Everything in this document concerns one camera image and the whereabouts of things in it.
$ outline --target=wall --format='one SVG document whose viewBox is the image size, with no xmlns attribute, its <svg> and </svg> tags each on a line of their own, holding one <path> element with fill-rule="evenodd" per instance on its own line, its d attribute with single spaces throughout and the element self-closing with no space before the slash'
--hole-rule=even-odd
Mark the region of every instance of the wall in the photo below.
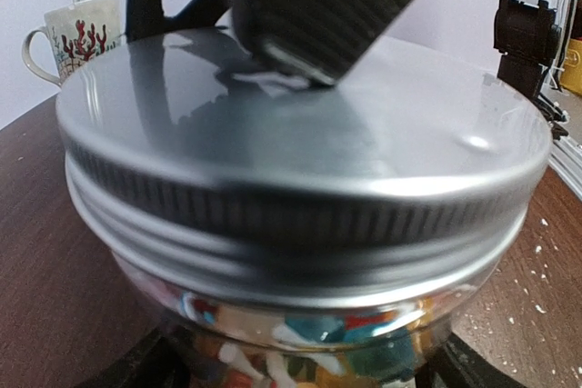
<svg viewBox="0 0 582 388">
<path fill-rule="evenodd" d="M 20 46 L 26 32 L 42 24 L 45 11 L 70 1 L 0 0 L 0 128 L 58 91 L 28 72 L 20 58 Z M 177 12 L 186 1 L 165 0 L 167 13 Z M 494 71 L 498 62 L 492 49 L 497 1 L 416 0 L 389 32 Z M 34 40 L 33 56 L 55 73 L 49 45 L 41 35 Z"/>
</svg>

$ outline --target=white mug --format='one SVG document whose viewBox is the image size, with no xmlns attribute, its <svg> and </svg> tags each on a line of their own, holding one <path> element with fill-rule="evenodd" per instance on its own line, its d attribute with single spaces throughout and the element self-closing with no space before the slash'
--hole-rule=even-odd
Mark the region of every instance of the white mug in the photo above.
<svg viewBox="0 0 582 388">
<path fill-rule="evenodd" d="M 53 48 L 60 77 L 39 67 L 30 55 L 37 33 Z M 45 25 L 31 31 L 22 46 L 22 58 L 38 77 L 61 86 L 78 67 L 120 45 L 119 0 L 85 0 L 45 14 Z"/>
</svg>

